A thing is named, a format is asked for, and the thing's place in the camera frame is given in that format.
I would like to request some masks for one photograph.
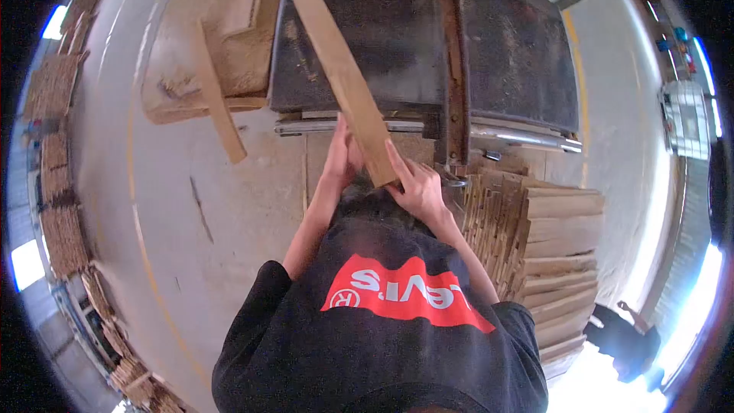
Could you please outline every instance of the black metal surface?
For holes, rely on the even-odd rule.
[[[445,50],[437,0],[324,1],[379,109],[440,113]],[[283,4],[274,51],[272,110],[338,109],[293,0]]]
[[[471,115],[578,132],[573,61],[557,8],[546,0],[460,5]]]

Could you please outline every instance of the yellow floor line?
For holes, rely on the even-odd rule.
[[[145,29],[145,35],[142,40],[142,45],[145,45],[146,39],[147,39],[147,32],[150,31],[150,23],[148,23],[148,26]],[[145,240],[142,235],[142,228],[140,226],[140,217],[138,216],[138,206],[137,202],[135,200],[135,177],[134,177],[134,166],[133,166],[133,115],[135,108],[135,102],[133,99],[136,98],[136,81],[137,78],[141,76],[140,73],[140,56],[138,60],[138,64],[136,65],[135,75],[133,76],[133,84],[131,87],[131,101],[130,101],[130,108],[128,110],[128,127],[127,127],[127,172],[128,172],[128,184],[130,188],[130,201],[132,203],[132,209],[133,209],[133,221],[135,223],[135,231],[137,235],[138,245],[140,247],[140,253],[142,256],[142,262],[143,266],[145,267],[145,272],[148,275],[148,282],[151,287],[151,291],[153,292],[153,296],[156,299],[156,303],[158,304],[158,308],[163,313],[163,317],[166,320],[166,324],[168,324],[168,327],[170,329],[171,334],[176,340],[176,343],[179,345],[179,349],[183,353],[183,355],[186,357],[186,359],[191,363],[192,367],[194,368],[194,371],[197,373],[199,378],[201,379],[202,383],[205,387],[208,389],[211,389],[211,376],[207,375],[207,373],[204,371],[204,369],[201,367],[201,365],[197,362],[194,355],[191,353],[191,351],[188,349],[188,346],[186,345],[186,341],[181,336],[179,332],[179,328],[176,326],[175,322],[173,321],[173,317],[171,316],[170,312],[168,311],[168,308],[166,307],[165,301],[163,297],[160,294],[158,283],[156,282],[156,278],[153,275],[153,267],[151,265],[151,261],[148,259],[148,251],[145,248]]]
[[[573,61],[576,69],[576,79],[578,80],[578,96],[581,104],[581,133],[583,136],[583,165],[581,167],[581,188],[586,188],[586,180],[589,176],[589,143],[591,142],[591,129],[589,127],[589,96],[586,93],[586,75],[583,72],[583,62],[581,61],[581,51],[578,48],[578,35],[576,28],[571,19],[571,13],[568,10],[563,11],[563,20],[571,39],[571,51],[573,53]]]

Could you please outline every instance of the wood scrap pile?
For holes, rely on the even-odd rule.
[[[42,139],[41,196],[44,202],[50,202],[70,188],[67,137],[62,127]]]
[[[89,264],[76,206],[47,207],[41,213],[41,225],[56,277],[65,277]]]
[[[112,322],[112,308],[109,306],[107,299],[102,292],[102,286],[99,277],[99,271],[90,267],[81,272],[81,283],[87,290],[87,297],[92,307],[97,311],[99,317],[106,322]]]
[[[114,322],[108,324],[103,321],[102,333],[116,353],[120,354],[122,357],[133,357],[133,352],[125,342],[123,335],[120,334],[119,330],[117,330],[117,326]]]
[[[117,368],[109,374],[112,385],[121,391],[125,391],[133,382],[140,381],[150,375],[150,372],[137,359],[124,357]]]
[[[69,111],[81,55],[47,55],[31,74],[25,120],[61,118]]]
[[[151,399],[151,413],[183,413],[183,410],[168,390],[156,387]]]
[[[265,106],[279,5],[280,0],[170,0],[145,71],[145,115],[167,124],[210,112],[195,54],[186,49],[192,16],[205,23],[207,52],[221,96],[235,104],[231,110]]]
[[[598,291],[596,248],[604,198],[517,174],[471,176],[463,234],[501,301],[528,308],[546,378],[581,352]]]

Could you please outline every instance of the black t-shirt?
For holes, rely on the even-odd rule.
[[[291,282],[262,266],[214,368],[230,411],[545,411],[527,309],[482,304],[450,246],[345,220]]]

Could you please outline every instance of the metal bar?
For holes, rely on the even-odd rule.
[[[446,59],[446,100],[441,119],[439,163],[469,164],[469,110],[463,66],[463,30],[458,0],[438,0],[443,23]]]
[[[581,142],[566,139],[562,136],[533,133],[531,131],[491,126],[488,124],[472,123],[471,137],[495,139],[508,143],[509,145],[527,145],[546,150],[572,151],[574,153],[581,153],[582,151]]]
[[[391,133],[423,133],[424,123],[420,120],[385,120]],[[300,135],[303,133],[325,133],[334,131],[336,119],[280,120],[273,130],[279,135]]]

